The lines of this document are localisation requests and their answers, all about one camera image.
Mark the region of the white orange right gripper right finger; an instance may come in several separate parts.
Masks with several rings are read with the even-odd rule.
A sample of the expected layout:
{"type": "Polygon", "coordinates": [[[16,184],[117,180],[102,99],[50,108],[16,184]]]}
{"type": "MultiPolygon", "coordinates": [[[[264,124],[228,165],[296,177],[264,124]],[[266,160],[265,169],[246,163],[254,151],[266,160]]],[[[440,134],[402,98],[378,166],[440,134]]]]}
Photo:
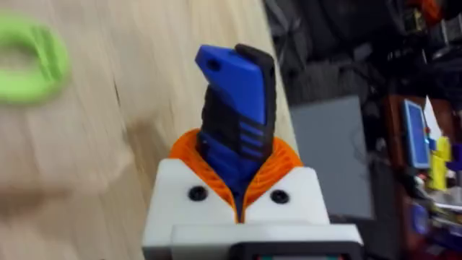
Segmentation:
{"type": "Polygon", "coordinates": [[[283,140],[274,139],[271,155],[250,182],[241,221],[330,223],[316,172],[283,140]]]}

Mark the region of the white orange right gripper left finger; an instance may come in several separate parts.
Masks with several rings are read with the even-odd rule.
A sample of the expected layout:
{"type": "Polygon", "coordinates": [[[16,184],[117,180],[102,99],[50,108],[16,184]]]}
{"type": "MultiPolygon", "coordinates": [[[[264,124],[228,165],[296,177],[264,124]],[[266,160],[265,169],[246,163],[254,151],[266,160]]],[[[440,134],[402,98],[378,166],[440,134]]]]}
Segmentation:
{"type": "Polygon", "coordinates": [[[145,259],[227,259],[236,224],[231,191],[184,133],[160,161],[142,239],[145,259]]]}

